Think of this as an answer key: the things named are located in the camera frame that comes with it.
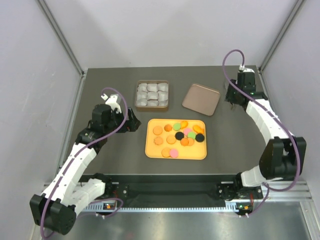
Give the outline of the tan flower cookie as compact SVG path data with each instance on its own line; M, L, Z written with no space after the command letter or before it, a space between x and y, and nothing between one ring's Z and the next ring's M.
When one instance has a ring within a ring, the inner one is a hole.
M154 138L153 142L155 145L160 146L163 144L163 138L160 136L157 136Z

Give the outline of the brown cookie tin box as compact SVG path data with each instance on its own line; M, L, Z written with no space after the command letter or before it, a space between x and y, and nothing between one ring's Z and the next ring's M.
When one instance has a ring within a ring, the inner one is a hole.
M139 80L135 91L135 108L139 112L167 112L169 92L167 80Z

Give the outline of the orange flower cookie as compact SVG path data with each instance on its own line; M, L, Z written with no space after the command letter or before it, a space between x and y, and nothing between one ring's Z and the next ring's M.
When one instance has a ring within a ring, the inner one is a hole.
M166 132L170 132L170 131L173 129L173 127L172 127L171 124L166 124L163 129L164 129Z

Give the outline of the orange round cookie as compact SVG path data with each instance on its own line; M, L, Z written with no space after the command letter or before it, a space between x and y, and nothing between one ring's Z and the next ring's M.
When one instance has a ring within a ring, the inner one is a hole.
M187 146L187 145L189 144L189 139L188 139L188 138L182 138L182 139L180 140L180 144L181 144L182 146Z

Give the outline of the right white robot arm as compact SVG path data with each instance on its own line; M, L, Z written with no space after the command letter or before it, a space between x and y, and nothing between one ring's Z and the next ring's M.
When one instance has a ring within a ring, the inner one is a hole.
M245 198L253 187L262 184L289 179L296 182L303 169L306 140L284 128L268 97L263 91L256 90L253 69L243 65L239 67L237 78L229 81L225 101L241 106L265 141L258 165L236 176L234 194Z

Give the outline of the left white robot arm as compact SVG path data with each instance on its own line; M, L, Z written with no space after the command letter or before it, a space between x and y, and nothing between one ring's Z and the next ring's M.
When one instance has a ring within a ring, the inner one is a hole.
M120 104L126 100L119 92L107 96L102 93L102 104L92 110L87 126L78 133L62 168L49 186L41 193L35 194L29 201L34 223L40 226L40 234L47 239L45 229L53 234L66 235L74 226L79 214L91 203L111 200L113 211L117 211L116 188L112 179L96 173L80 189L78 182L89 164L98 156L108 138L116 133L135 132L141 122L133 110Z

